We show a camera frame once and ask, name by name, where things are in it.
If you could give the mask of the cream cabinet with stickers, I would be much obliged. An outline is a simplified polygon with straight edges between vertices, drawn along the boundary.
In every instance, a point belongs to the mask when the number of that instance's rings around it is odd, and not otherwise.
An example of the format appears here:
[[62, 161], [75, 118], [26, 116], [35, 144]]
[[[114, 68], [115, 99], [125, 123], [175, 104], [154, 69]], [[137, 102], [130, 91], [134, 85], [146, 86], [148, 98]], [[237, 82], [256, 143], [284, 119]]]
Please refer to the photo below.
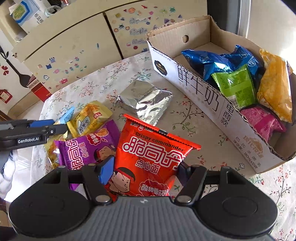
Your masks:
[[147, 51], [148, 31], [206, 14], [206, 1], [76, 1], [35, 27], [6, 56], [54, 93]]

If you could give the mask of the white blue tissue box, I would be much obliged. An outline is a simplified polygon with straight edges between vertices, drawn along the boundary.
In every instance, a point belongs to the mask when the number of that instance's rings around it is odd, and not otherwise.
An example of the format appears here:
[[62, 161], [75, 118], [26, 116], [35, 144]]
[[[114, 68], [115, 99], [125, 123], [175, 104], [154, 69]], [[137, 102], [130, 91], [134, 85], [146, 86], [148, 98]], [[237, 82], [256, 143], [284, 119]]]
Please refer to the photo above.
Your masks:
[[27, 34], [48, 18], [45, 15], [45, 10], [51, 6], [48, 1], [22, 0], [15, 2], [11, 17]]

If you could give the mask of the orange yellow snack bag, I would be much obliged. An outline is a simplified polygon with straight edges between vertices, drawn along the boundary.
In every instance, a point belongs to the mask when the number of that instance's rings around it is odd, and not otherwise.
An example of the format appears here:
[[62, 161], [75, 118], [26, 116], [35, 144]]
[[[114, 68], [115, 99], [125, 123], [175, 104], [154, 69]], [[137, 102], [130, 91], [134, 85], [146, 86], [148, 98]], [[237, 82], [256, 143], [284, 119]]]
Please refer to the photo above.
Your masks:
[[257, 100], [271, 109], [280, 120], [292, 122], [292, 94], [287, 61], [265, 49], [260, 49], [265, 73], [260, 80]]

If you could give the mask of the red gift box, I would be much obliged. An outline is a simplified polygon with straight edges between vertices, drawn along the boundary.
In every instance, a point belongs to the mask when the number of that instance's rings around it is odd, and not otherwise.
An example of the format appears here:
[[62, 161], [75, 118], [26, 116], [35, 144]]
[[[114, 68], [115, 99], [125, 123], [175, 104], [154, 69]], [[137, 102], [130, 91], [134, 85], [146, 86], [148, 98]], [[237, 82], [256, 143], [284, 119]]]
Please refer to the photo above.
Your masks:
[[31, 75], [30, 80], [27, 84], [27, 88], [29, 88], [30, 91], [43, 102], [45, 102], [52, 95], [49, 90], [34, 75]]

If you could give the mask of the white refrigerator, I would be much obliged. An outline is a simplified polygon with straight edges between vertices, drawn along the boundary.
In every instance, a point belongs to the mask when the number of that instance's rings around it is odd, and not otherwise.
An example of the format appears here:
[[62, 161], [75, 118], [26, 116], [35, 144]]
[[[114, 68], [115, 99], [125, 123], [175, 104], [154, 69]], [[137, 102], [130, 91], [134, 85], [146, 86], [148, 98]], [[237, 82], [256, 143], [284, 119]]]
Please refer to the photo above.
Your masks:
[[295, 70], [295, 14], [282, 1], [240, 1], [238, 35], [287, 60]]

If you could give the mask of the floral tablecloth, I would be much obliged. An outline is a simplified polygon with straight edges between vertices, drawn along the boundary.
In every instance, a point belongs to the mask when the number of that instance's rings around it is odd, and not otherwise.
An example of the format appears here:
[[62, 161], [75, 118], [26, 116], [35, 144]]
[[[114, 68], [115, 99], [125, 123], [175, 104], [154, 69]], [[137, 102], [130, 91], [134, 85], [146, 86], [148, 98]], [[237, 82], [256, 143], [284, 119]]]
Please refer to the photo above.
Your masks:
[[144, 80], [173, 93], [173, 100], [158, 122], [158, 127], [201, 145], [192, 151], [188, 164], [210, 170], [229, 166], [269, 195], [277, 205], [278, 218], [272, 235], [276, 240], [295, 239], [295, 160], [268, 172], [257, 174], [229, 138], [182, 92], [156, 73], [150, 53], [145, 52], [96, 70], [72, 84], [60, 86], [46, 101], [36, 100], [12, 118], [56, 120], [69, 108], [78, 113], [93, 100], [100, 101], [113, 113], [117, 126], [125, 124], [124, 109], [115, 104], [116, 97], [133, 81]]

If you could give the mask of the red crispy noodle snack bag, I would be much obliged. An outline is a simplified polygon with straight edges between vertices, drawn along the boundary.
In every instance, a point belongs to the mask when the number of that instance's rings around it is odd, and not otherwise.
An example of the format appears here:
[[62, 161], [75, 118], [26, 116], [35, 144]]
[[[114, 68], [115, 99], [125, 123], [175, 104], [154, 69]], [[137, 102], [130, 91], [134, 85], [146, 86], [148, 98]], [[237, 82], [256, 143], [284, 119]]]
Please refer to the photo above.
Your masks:
[[201, 146], [125, 114], [114, 171], [105, 188], [119, 196], [168, 196], [179, 165]]

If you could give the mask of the green snack packet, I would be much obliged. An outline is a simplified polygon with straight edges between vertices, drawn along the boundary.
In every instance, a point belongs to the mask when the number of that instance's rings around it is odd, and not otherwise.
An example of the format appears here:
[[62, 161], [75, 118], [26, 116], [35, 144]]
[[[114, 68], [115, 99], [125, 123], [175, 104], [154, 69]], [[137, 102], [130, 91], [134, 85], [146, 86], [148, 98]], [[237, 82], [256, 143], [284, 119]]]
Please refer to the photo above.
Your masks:
[[237, 110], [256, 103], [253, 81], [246, 64], [233, 72], [216, 72], [211, 76], [220, 92]]

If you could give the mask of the small yellow snack packet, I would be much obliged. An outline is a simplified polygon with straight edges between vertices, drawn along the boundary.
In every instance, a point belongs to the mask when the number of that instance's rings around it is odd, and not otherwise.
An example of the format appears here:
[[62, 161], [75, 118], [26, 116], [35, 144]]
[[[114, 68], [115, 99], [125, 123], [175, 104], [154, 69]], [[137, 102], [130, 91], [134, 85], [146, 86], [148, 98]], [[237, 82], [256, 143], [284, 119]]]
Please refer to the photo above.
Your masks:
[[112, 111], [101, 102], [94, 100], [67, 122], [73, 138], [88, 135], [98, 130], [110, 117]]

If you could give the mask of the cardboard milk box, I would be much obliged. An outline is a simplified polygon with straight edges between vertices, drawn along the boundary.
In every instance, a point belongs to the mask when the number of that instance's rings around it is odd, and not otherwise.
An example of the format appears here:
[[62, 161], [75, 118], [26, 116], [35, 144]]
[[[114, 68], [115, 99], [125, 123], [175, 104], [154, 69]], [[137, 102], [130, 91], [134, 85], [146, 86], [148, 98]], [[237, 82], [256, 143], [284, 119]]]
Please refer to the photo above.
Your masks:
[[221, 30], [211, 16], [199, 16], [147, 33], [156, 72], [196, 104], [224, 132], [256, 173], [269, 171], [295, 158], [295, 125], [269, 145], [220, 91], [206, 83], [181, 55], [185, 49], [230, 53], [241, 45], [259, 59], [250, 40]]

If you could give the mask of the silver foil packet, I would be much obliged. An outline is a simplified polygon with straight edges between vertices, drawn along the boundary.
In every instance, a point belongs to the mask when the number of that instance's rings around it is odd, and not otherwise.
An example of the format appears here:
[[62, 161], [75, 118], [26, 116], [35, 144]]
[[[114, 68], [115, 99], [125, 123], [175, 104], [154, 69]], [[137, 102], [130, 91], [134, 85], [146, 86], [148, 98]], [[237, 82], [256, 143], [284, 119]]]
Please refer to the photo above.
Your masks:
[[173, 94], [170, 91], [136, 79], [117, 96], [116, 103], [135, 114], [139, 120], [155, 126], [172, 98]]

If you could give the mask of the purple noodle snack bag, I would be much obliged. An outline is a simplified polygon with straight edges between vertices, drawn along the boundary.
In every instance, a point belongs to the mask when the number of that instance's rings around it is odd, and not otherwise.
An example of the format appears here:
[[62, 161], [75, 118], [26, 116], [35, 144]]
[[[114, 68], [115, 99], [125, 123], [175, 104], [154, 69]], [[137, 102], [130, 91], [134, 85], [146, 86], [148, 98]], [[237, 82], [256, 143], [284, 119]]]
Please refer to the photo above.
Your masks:
[[94, 133], [55, 141], [60, 165], [69, 170], [79, 170], [84, 165], [100, 164], [109, 156], [116, 155], [120, 131], [114, 120], [107, 121]]

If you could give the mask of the pink snack packet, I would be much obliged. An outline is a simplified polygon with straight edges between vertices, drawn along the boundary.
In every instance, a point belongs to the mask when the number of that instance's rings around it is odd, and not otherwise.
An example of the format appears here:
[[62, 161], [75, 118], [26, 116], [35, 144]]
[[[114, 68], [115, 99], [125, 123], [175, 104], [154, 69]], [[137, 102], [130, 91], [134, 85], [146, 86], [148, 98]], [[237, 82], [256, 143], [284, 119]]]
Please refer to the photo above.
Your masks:
[[274, 132], [284, 133], [287, 130], [274, 114], [258, 105], [245, 108], [240, 113], [267, 142]]

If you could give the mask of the blue foil snack bag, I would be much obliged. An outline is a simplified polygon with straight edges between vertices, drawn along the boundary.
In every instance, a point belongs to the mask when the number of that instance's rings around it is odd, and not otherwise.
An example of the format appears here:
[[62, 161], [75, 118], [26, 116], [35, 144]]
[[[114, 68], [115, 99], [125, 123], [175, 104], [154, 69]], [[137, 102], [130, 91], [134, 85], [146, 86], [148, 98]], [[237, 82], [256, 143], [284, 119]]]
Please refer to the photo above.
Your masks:
[[229, 60], [233, 66], [233, 70], [237, 70], [243, 65], [247, 65], [248, 70], [254, 79], [259, 77], [259, 74], [263, 69], [262, 64], [255, 58], [255, 56], [240, 45], [236, 45], [235, 50], [232, 53], [221, 54], [221, 56]]
[[200, 72], [203, 69], [203, 80], [205, 81], [213, 73], [231, 72], [235, 69], [234, 65], [227, 58], [216, 53], [192, 49], [183, 50], [181, 53], [196, 72]]

